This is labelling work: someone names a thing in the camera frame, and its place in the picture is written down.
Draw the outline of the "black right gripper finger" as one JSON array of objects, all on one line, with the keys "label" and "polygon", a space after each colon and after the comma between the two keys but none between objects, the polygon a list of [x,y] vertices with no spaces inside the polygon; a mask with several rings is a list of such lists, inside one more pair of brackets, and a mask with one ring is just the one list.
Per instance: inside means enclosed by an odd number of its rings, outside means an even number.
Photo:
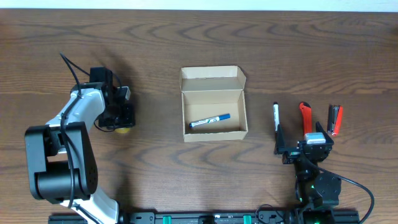
[{"label": "black right gripper finger", "polygon": [[278,124],[277,131],[275,132],[274,154],[283,154],[286,151],[285,148],[286,146],[282,126]]},{"label": "black right gripper finger", "polygon": [[319,121],[315,123],[315,129],[318,133],[322,133],[323,137],[325,138],[325,144],[326,145],[334,145],[334,141],[332,138],[328,135],[328,133],[323,129],[322,125],[320,124]]}]

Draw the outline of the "yellow tape roll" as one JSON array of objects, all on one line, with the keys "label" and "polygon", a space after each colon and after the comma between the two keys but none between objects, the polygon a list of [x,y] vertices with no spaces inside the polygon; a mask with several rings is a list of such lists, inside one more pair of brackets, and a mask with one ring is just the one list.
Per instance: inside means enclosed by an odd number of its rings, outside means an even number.
[{"label": "yellow tape roll", "polygon": [[126,134],[129,132],[129,130],[130,130],[130,128],[118,128],[118,129],[115,129],[115,132],[117,132],[119,134]]}]

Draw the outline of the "red black stapler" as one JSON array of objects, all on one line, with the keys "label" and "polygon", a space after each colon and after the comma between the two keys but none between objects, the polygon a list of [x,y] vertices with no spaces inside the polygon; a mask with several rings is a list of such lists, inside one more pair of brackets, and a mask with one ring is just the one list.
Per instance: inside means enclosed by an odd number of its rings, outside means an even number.
[{"label": "red black stapler", "polygon": [[327,131],[332,136],[337,136],[340,132],[343,119],[343,107],[340,105],[329,105]]}]

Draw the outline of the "orange utility knife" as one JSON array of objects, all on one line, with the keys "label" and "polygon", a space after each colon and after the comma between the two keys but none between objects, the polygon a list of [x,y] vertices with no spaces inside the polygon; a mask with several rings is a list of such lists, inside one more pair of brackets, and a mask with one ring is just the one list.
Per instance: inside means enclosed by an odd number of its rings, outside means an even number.
[{"label": "orange utility knife", "polygon": [[306,135],[312,132],[312,108],[307,102],[303,101],[299,104],[299,109],[303,120],[303,135]]}]

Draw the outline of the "black white marker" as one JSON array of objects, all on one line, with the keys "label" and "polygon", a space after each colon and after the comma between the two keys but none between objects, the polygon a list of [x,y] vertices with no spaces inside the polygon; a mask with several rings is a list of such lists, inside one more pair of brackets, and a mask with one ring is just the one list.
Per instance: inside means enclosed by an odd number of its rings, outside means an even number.
[{"label": "black white marker", "polygon": [[275,132],[278,132],[278,126],[280,124],[280,119],[279,119],[279,104],[278,102],[274,102],[273,104],[273,110],[274,110],[274,127],[275,127]]}]

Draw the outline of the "blue marker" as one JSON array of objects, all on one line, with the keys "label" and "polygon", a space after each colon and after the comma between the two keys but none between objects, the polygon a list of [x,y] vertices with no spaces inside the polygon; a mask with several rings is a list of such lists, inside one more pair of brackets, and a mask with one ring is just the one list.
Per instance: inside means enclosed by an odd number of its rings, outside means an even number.
[{"label": "blue marker", "polygon": [[222,114],[222,115],[219,115],[219,116],[214,116],[214,117],[210,117],[210,118],[206,118],[206,119],[201,119],[201,120],[198,120],[198,121],[192,121],[191,123],[189,123],[189,127],[190,128],[194,128],[196,126],[201,126],[201,125],[204,125],[204,124],[210,124],[210,123],[214,123],[214,122],[218,122],[218,121],[222,121],[222,120],[230,119],[230,118],[231,118],[231,115],[229,113],[228,114]]}]

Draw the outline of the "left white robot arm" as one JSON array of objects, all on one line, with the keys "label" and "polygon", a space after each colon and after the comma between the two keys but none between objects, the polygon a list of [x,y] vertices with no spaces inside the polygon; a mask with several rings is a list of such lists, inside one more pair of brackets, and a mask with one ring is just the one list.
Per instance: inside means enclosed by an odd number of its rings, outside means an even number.
[{"label": "left white robot arm", "polygon": [[[282,210],[262,205],[254,212],[127,213],[98,185],[89,132],[134,126],[131,91],[108,68],[93,67],[70,99],[45,125],[24,135],[29,188],[37,200],[73,210],[50,223],[284,223]],[[183,67],[180,91],[186,142],[242,140],[248,132],[246,77],[236,65]]]}]

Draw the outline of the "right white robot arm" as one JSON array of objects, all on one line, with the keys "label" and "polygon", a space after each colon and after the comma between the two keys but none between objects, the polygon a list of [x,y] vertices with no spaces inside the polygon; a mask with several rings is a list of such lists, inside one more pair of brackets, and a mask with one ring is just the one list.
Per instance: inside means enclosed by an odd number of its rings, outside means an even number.
[{"label": "right white robot arm", "polygon": [[333,207],[339,204],[341,180],[321,171],[318,163],[324,161],[332,150],[334,141],[316,123],[316,131],[304,135],[297,146],[287,147],[282,126],[275,134],[275,154],[282,155],[283,164],[295,169],[295,195],[300,201],[284,215],[286,223],[335,223]]}]

